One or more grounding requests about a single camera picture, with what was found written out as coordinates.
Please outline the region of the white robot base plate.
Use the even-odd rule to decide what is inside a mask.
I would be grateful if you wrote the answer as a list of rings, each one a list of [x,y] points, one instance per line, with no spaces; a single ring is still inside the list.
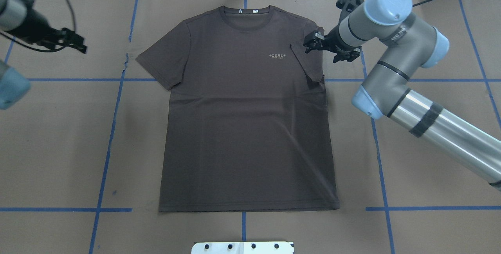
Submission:
[[[192,254],[295,254],[293,242],[229,241],[195,243]]]

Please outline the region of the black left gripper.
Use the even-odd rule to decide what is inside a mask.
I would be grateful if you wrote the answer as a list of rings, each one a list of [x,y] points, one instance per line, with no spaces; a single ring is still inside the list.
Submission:
[[[48,50],[56,50],[57,47],[70,47],[82,54],[86,54],[88,49],[84,45],[84,38],[68,28],[50,32],[38,41],[37,45]]]

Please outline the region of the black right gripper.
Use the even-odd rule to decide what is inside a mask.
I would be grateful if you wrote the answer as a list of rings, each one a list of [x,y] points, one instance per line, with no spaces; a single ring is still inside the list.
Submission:
[[[333,63],[347,61],[352,63],[360,57],[360,47],[353,47],[346,44],[340,35],[339,27],[334,27],[327,35],[323,35],[320,31],[312,31],[304,38],[305,53],[309,54],[313,50],[330,51],[335,56]]]

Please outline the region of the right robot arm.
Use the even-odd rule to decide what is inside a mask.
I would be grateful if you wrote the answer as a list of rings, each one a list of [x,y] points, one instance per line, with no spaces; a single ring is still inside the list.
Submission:
[[[419,67],[433,67],[446,56],[449,40],[412,12],[412,0],[338,0],[336,6],[342,11],[338,24],[328,34],[307,34],[306,53],[325,50],[335,54],[334,63],[352,62],[374,38],[387,47],[353,106],[374,120],[392,119],[500,190],[500,141],[408,87]]]

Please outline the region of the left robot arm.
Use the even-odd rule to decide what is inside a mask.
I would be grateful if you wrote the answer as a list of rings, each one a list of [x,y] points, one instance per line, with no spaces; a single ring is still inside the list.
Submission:
[[[0,0],[1,36],[27,49],[52,54],[66,48],[87,52],[84,38],[77,34],[75,12],[70,0],[72,28],[55,29],[34,9],[35,0]]]

